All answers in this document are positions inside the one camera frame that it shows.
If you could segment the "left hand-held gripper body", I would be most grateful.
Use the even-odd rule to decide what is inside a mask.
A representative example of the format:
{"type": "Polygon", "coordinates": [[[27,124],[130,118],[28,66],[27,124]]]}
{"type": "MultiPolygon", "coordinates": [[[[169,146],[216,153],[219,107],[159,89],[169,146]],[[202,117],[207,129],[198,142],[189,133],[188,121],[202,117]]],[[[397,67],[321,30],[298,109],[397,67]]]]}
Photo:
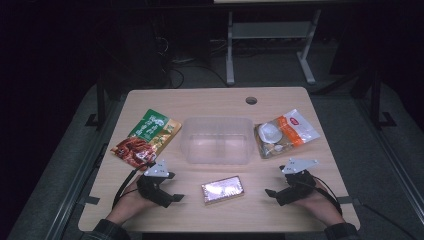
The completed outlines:
{"type": "Polygon", "coordinates": [[[137,181],[139,194],[143,198],[167,208],[173,202],[172,195],[163,191],[160,184],[167,179],[168,172],[165,160],[156,162],[149,167],[137,181]]]}

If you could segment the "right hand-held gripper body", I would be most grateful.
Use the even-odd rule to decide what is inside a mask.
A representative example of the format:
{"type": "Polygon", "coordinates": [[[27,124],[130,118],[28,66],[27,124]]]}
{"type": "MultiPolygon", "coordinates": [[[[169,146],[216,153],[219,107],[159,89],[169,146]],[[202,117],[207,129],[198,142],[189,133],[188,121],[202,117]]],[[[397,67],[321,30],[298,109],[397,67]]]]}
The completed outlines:
{"type": "Polygon", "coordinates": [[[303,199],[313,191],[316,183],[308,169],[318,164],[317,160],[289,159],[285,164],[285,171],[281,171],[288,187],[278,192],[276,196],[280,206],[303,199]]]}

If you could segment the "clear packet with orange stripe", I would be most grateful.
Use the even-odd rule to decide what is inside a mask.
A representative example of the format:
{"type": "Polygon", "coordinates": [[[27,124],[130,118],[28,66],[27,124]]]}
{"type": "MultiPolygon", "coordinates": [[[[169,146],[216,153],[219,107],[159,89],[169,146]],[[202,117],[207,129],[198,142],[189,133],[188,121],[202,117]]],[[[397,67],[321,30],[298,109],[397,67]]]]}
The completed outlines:
{"type": "Polygon", "coordinates": [[[320,134],[293,109],[271,121],[256,124],[254,136],[261,158],[269,159],[318,139],[320,134]]]}

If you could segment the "green and red food packet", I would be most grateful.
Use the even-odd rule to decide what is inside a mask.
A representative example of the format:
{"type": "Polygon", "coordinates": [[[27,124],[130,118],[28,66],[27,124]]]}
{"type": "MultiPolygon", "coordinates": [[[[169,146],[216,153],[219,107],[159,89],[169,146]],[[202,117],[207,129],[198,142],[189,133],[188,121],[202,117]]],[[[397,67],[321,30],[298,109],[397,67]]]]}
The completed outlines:
{"type": "Polygon", "coordinates": [[[141,171],[156,158],[181,129],[182,124],[153,109],[148,109],[126,139],[111,149],[125,163],[141,171]]]}

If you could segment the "clear plastic container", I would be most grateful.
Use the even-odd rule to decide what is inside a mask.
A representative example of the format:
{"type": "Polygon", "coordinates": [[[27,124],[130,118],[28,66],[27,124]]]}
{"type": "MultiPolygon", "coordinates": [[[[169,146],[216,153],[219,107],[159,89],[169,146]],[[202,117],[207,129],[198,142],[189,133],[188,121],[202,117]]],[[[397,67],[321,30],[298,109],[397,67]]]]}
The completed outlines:
{"type": "Polygon", "coordinates": [[[243,117],[187,118],[181,132],[181,151],[192,164],[245,165],[254,148],[253,128],[253,122],[243,117]]]}

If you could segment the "person's right hand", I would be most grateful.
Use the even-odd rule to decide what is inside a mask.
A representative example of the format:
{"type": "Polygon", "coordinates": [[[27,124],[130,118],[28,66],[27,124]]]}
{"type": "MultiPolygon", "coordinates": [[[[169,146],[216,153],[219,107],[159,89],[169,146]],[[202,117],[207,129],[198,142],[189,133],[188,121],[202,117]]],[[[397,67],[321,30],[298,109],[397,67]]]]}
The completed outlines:
{"type": "Polygon", "coordinates": [[[326,227],[345,222],[337,208],[317,190],[306,198],[295,201],[294,204],[305,208],[326,227]]]}

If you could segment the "person's left hand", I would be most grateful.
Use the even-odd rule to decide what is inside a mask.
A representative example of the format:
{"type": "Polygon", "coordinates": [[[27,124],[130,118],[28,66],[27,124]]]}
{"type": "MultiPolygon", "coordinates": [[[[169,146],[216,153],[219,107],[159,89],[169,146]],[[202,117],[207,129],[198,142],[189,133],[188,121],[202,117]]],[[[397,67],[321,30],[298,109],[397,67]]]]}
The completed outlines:
{"type": "Polygon", "coordinates": [[[106,220],[122,226],[126,221],[141,214],[144,210],[156,206],[154,202],[143,198],[139,194],[137,190],[138,179],[139,177],[125,188],[123,195],[107,215],[106,220]]]}

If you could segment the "black metal stand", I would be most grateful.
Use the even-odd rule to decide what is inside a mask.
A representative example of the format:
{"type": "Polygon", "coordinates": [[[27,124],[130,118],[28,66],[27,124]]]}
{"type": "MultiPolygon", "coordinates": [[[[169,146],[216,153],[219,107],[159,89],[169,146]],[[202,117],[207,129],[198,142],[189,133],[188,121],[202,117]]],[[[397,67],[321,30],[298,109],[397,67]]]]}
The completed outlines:
{"type": "Polygon", "coordinates": [[[380,97],[381,97],[381,79],[377,70],[370,68],[369,82],[370,82],[370,120],[373,126],[381,130],[383,127],[395,127],[396,122],[389,112],[380,111],[380,97]]]}
{"type": "Polygon", "coordinates": [[[97,112],[91,114],[87,119],[85,125],[90,127],[95,127],[97,130],[100,130],[106,120],[106,103],[105,103],[105,85],[103,77],[99,76],[96,81],[96,103],[97,103],[97,112]]]}

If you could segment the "white metal stand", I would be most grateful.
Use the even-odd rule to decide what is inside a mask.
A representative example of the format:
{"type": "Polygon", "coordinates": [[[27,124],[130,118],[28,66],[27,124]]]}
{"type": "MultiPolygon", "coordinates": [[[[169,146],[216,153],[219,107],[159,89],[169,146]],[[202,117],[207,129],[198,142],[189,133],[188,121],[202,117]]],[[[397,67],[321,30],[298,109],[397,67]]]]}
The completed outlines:
{"type": "Polygon", "coordinates": [[[307,57],[318,22],[321,10],[318,9],[310,21],[296,22],[235,22],[233,13],[228,13],[227,24],[227,54],[226,54],[226,83],[235,84],[233,64],[233,41],[244,39],[304,39],[305,45],[296,53],[298,62],[308,84],[314,85],[316,80],[310,69],[307,57]]]}

